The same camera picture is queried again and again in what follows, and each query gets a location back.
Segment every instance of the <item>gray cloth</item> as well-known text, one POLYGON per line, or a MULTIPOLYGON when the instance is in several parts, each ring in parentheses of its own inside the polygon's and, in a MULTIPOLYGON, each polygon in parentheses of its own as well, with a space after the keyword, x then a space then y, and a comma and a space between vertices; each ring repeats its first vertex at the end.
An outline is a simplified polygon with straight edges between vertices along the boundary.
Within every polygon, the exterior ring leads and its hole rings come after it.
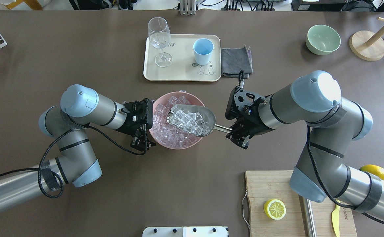
POLYGON ((249 78, 253 73, 252 55, 250 47, 222 48, 221 49, 221 72, 225 77, 238 78, 239 72, 243 70, 244 77, 249 78))

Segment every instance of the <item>bowl of ice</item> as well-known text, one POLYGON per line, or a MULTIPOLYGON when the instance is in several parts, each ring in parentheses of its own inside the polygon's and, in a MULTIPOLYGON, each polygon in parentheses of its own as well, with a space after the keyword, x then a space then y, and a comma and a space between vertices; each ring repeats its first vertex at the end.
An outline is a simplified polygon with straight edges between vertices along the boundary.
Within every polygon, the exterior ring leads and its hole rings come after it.
POLYGON ((153 103, 153 127, 150 134, 163 147, 181 150, 198 143, 202 137, 187 133, 167 122, 167 115, 174 105, 199 105, 204 103, 186 92, 170 92, 153 103))

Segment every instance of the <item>yellow knife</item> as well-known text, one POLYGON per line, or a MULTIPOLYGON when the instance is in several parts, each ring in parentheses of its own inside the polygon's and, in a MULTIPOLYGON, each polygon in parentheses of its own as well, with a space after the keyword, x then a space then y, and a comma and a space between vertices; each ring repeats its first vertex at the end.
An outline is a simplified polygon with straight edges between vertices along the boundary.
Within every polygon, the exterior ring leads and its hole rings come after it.
POLYGON ((335 235, 340 237, 340 206, 335 204, 335 210, 332 211, 332 227, 335 235))

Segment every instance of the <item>robotic arm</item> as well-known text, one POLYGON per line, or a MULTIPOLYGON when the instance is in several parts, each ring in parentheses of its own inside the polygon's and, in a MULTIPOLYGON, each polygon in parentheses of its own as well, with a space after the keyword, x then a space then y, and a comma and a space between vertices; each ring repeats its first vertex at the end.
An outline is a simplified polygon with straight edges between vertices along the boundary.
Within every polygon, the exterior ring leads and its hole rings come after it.
MULTIPOLYGON (((81 187, 98 179, 102 170, 85 132, 89 123, 106 126, 132 136, 131 147, 145 153, 156 145, 147 139, 146 130, 153 125, 153 104, 149 99, 120 104, 81 85, 70 86, 54 106, 39 119, 40 129, 59 138, 61 156, 43 162, 41 184, 46 192, 59 189, 54 173, 63 184, 81 187)), ((37 172, 23 172, 0 180, 0 212, 38 195, 37 172)))
POLYGON ((384 219, 384 181, 343 164, 350 141, 371 130, 371 114, 341 97, 329 73, 312 72, 270 96, 244 90, 243 84, 240 78, 230 95, 225 116, 236 121, 227 138, 247 149, 254 135, 305 120, 313 129, 291 176, 291 189, 316 202, 328 193, 360 213, 384 219))

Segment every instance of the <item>metal scoop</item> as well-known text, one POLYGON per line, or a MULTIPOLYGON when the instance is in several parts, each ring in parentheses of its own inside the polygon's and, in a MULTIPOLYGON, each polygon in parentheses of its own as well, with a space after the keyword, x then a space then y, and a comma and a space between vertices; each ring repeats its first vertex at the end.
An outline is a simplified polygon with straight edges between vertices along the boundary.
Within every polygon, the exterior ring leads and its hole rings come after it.
MULTIPOLYGON (((198 113, 198 112, 201 114, 202 119, 204 120, 204 122, 207 124, 208 127, 210 127, 210 131, 207 134, 202 134, 202 135, 199 135, 198 137, 207 136, 214 129, 222 131, 222 132, 225 132, 225 133, 230 133, 232 131, 232 129, 229 128, 229 127, 218 125, 216 123, 216 116, 214 115, 213 111, 209 110, 208 108, 206 108, 204 106, 198 106, 198 105, 177 105, 177 108, 182 110, 185 114, 187 114, 187 113, 198 113)), ((169 117, 171 117, 171 116, 173 116, 173 113, 169 112, 167 114, 167 122, 168 123, 170 123, 169 117)))

